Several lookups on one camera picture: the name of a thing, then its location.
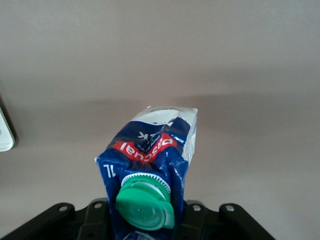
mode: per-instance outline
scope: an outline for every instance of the green cap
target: green cap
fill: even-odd
[[[170,194],[150,176],[129,178],[116,197],[115,207],[129,224],[142,230],[173,229],[175,225]]]

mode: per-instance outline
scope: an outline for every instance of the plain background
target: plain background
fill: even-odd
[[[278,240],[320,239],[320,2],[0,3],[0,236],[105,197],[94,162],[150,105],[198,108],[185,199],[244,207]]]

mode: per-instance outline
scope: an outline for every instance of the beverage package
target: beverage package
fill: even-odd
[[[114,240],[171,238],[183,214],[197,112],[188,107],[148,107],[95,159],[106,189]]]

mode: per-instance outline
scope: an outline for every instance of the white object with rounded corner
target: white object with rounded corner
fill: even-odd
[[[10,150],[15,144],[14,136],[9,128],[4,113],[0,108],[0,152]]]

